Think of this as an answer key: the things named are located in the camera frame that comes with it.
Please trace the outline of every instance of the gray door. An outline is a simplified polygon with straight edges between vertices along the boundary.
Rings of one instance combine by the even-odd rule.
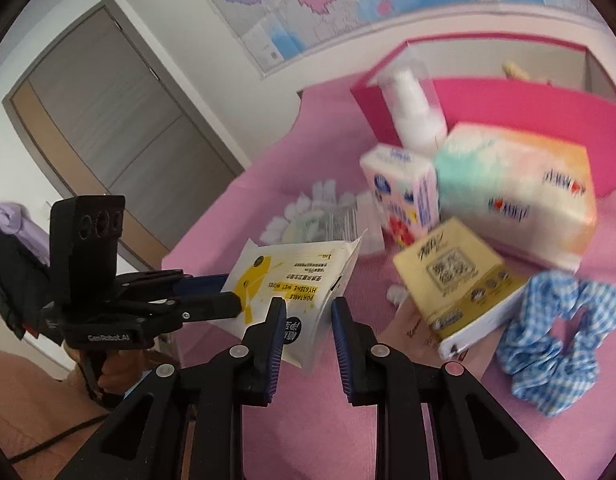
[[[29,82],[98,181],[173,248],[235,173],[102,8],[66,35]]]

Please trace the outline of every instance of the white bottle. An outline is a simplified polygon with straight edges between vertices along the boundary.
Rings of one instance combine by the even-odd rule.
[[[421,83],[408,68],[396,72],[382,91],[403,147],[433,158],[448,136],[441,108],[430,106]]]

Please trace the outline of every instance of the door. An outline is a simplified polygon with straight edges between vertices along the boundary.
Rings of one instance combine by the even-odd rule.
[[[37,148],[75,194],[123,194],[123,244],[161,259],[235,177],[105,7],[57,43],[11,99]]]

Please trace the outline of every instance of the black cable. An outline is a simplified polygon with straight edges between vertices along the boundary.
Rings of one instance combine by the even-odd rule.
[[[73,426],[72,428],[70,428],[70,430],[66,430],[63,433],[55,435],[53,436],[53,438],[49,438],[47,441],[42,442],[38,446],[35,446],[27,451],[24,451],[23,453],[19,453],[18,455],[15,455],[12,458],[9,458],[8,462],[10,462],[11,464],[16,464],[17,462],[21,462],[22,460],[30,458],[34,454],[37,454],[40,451],[43,451],[44,449],[54,446],[54,444],[63,440],[64,438],[71,435],[72,433],[75,433],[76,431],[79,431],[79,430],[83,430],[84,428],[88,428],[89,426],[92,426],[93,424],[96,424],[98,422],[102,422],[107,416],[108,414],[106,413],[105,415],[99,415],[94,418],[91,418],[90,420],[86,420],[85,422],[82,422],[81,424],[77,424],[76,426]]]

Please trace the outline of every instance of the door frame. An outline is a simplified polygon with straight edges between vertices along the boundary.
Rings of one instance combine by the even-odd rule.
[[[226,164],[230,171],[235,176],[238,176],[243,172],[243,167],[239,161],[232,155],[232,152],[226,147],[223,141],[219,138],[217,133],[213,130],[210,124],[205,120],[201,112],[195,107],[192,101],[188,98],[187,94],[176,83],[175,79],[168,70],[163,66],[159,58],[152,51],[150,46],[141,37],[139,32],[134,28],[128,17],[124,14],[121,8],[117,5],[115,0],[101,0],[96,5],[88,9],[79,18],[70,23],[64,30],[57,35],[54,40],[48,44],[45,49],[37,56],[34,61],[26,67],[21,76],[16,81],[12,89],[6,94],[2,101],[2,104],[8,114],[10,121],[15,127],[19,138],[26,147],[28,153],[35,161],[37,166],[42,170],[42,173],[50,181],[51,185],[63,198],[70,198],[78,194],[76,190],[73,190],[70,185],[61,177],[57,172],[53,164],[46,158],[38,144],[35,142],[32,134],[28,131],[27,127],[22,120],[22,117],[17,111],[17,107],[14,104],[14,99],[18,92],[26,85],[27,79],[35,69],[35,67],[44,59],[45,56],[50,53],[51,50],[65,38],[70,32],[72,32],[81,23],[87,20],[91,15],[98,10],[104,9],[110,18],[115,22],[121,33],[126,37],[128,43],[134,48],[137,54],[142,58],[148,69],[152,72],[152,75],[159,81],[161,86],[170,95],[170,97],[176,102],[181,109],[182,113],[197,127],[202,137],[207,140],[211,148],[216,152],[216,155]],[[94,192],[101,192],[98,188],[94,187]],[[134,243],[142,239],[141,236],[133,237]],[[131,250],[129,244],[124,243],[121,240],[119,244],[119,254],[125,259],[131,266],[139,270],[154,269],[160,267],[157,264],[155,257],[142,258],[135,251]]]

